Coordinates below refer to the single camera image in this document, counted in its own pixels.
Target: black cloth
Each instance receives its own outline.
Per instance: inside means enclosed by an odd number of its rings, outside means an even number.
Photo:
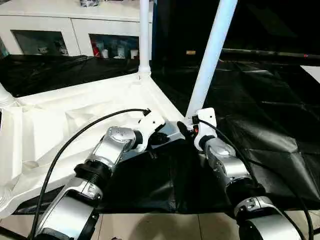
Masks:
[[[282,173],[307,206],[318,209],[320,84],[297,62],[242,58],[221,56],[204,107],[215,109],[218,127],[247,158]],[[1,83],[16,97],[134,73],[137,69],[137,62],[85,56],[9,56],[0,62],[4,76]],[[153,66],[152,78],[184,114],[198,70],[197,66]],[[252,168],[278,206],[300,208],[280,179],[261,167]],[[43,209],[58,192],[46,195]],[[99,206],[102,213],[190,214],[230,208],[213,171],[207,164],[200,166],[192,143],[185,140],[123,162],[104,196]],[[22,203],[16,214],[34,213],[36,201]]]

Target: white pole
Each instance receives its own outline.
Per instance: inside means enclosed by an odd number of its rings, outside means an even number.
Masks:
[[[149,65],[149,0],[140,0],[139,73],[150,75]]]
[[[204,56],[189,102],[186,118],[202,109],[210,87],[212,77],[224,45],[227,32],[234,15],[238,0],[220,0],[214,22],[206,44]]]
[[[0,108],[9,106],[14,102],[14,97],[0,83]]]

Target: silver robot arm segment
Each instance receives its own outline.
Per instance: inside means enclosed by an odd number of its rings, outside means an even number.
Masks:
[[[47,208],[37,226],[35,239],[90,239],[99,218],[95,208],[123,153],[143,152],[149,137],[164,124],[161,115],[150,112],[132,128],[110,127],[84,163],[75,167],[75,177]]]
[[[295,227],[282,212],[264,196],[265,190],[254,183],[245,164],[236,157],[235,149],[217,137],[213,108],[201,109],[193,118],[198,124],[194,146],[204,152],[205,159],[213,169],[218,184],[224,189],[234,208],[239,225],[239,237],[244,240],[301,240]]]

